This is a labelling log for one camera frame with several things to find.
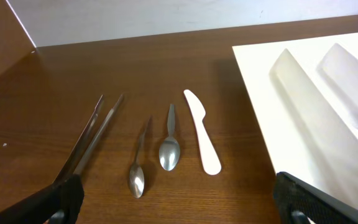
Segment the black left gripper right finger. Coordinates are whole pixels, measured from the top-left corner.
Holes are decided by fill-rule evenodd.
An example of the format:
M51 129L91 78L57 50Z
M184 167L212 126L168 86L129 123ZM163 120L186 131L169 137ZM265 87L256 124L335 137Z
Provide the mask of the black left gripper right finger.
M287 172L279 172L273 199L282 223L358 224L358 210Z

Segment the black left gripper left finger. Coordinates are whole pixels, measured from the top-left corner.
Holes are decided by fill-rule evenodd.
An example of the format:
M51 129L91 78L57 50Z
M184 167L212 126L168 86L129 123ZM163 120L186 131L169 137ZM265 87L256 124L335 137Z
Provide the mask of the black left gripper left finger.
M0 223L75 223L85 193L81 177L73 174L0 212Z

